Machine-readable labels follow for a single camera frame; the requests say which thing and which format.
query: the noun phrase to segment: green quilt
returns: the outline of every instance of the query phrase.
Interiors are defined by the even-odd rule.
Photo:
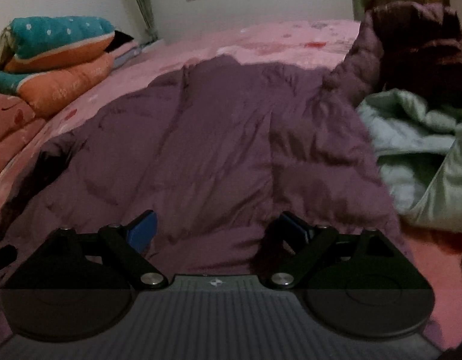
[[[462,109],[429,109],[393,89],[366,97],[357,112],[398,213],[415,226],[462,232]]]

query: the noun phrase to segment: white logo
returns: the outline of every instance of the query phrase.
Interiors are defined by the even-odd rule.
[[[218,278],[211,280],[209,283],[216,288],[224,284],[224,282],[222,280],[219,280]]]

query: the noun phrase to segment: silver screw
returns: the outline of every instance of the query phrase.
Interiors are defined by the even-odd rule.
[[[271,276],[271,280],[278,286],[289,286],[294,281],[294,277],[290,274],[280,272]]]
[[[150,286],[156,286],[164,280],[163,275],[156,272],[148,272],[141,276],[141,281]]]

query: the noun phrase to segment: gray ribbed surface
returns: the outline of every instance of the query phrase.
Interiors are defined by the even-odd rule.
[[[419,335],[392,342],[341,337],[311,319],[289,292],[255,276],[177,276],[166,290],[143,292],[125,318],[93,338],[66,344],[15,335],[0,360],[435,360]]]

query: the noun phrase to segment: black circular disc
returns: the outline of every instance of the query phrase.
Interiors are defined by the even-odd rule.
[[[132,302],[126,280],[97,263],[78,265],[62,261],[53,265],[48,258],[46,264],[36,265],[40,272],[33,283],[6,286],[1,302],[13,332],[39,341],[66,342],[91,337],[121,320]]]
[[[323,323],[359,338],[411,334],[434,307],[432,288],[419,272],[386,258],[330,266],[316,273],[308,288],[304,299]]]

